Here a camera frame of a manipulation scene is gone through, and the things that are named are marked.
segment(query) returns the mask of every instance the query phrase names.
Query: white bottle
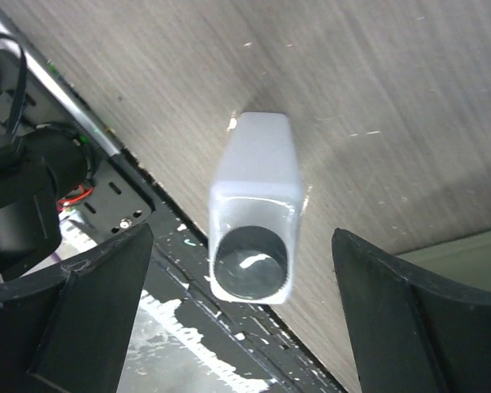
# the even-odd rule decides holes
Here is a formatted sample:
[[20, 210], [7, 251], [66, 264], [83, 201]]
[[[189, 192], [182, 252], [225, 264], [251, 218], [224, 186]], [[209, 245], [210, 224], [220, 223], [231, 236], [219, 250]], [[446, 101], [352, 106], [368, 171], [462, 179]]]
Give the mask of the white bottle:
[[289, 120], [243, 113], [209, 195], [209, 277], [219, 299], [281, 304], [289, 296], [304, 204]]

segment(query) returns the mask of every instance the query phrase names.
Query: wood grain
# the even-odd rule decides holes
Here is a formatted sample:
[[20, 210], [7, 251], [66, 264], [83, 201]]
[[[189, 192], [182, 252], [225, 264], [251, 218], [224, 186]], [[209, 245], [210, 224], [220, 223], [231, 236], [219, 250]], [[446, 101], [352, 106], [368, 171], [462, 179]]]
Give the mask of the wood grain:
[[331, 260], [491, 228], [491, 0], [0, 1], [207, 228], [233, 111], [284, 111], [313, 186], [277, 312], [359, 391]]

